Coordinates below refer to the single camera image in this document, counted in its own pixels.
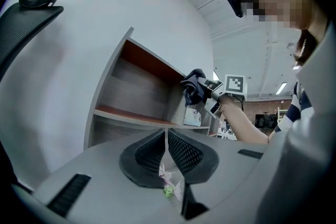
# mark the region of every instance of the ceiling light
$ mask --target ceiling light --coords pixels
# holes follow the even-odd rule
[[[277,93],[276,94],[279,94],[279,93],[281,93],[282,92],[282,90],[284,89],[284,87],[287,85],[287,82],[283,82],[282,84],[281,84],[281,86],[280,86],[280,88],[279,88],[279,90],[277,91]]]
[[[219,77],[218,77],[217,74],[215,73],[215,70],[214,70],[214,80],[219,80]]]

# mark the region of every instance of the small white box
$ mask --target small white box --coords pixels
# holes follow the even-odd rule
[[[185,112],[185,118],[184,118],[184,124],[185,125],[191,125],[191,126],[198,126],[201,125],[201,119],[202,116],[196,109],[186,109]]]

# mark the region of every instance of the dark blue cloth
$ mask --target dark blue cloth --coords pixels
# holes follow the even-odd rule
[[[180,83],[184,89],[185,106],[198,104],[203,100],[204,89],[203,86],[197,82],[197,78],[199,77],[206,78],[203,70],[194,69]]]

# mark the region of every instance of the ceiling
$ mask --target ceiling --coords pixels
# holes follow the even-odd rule
[[[294,53],[300,33],[238,18],[227,0],[189,0],[210,26],[214,67],[220,79],[225,74],[248,78],[248,100],[291,98],[296,83]],[[287,82],[280,95],[275,95]]]

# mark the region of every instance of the black vent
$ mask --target black vent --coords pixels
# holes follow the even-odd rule
[[[48,208],[60,216],[65,217],[90,179],[91,177],[87,175],[75,175],[50,202]]]
[[[208,208],[195,200],[190,185],[185,184],[181,215],[189,220],[206,211],[208,211]]]
[[[263,156],[263,153],[261,152],[250,151],[250,150],[240,150],[238,151],[238,153],[248,156],[248,157],[256,158],[256,159],[261,159],[261,157]]]
[[[176,135],[168,136],[169,152],[183,175],[194,169],[202,160],[202,151]]]
[[[162,133],[140,146],[135,152],[135,160],[146,170],[158,175],[164,152],[164,133]]]

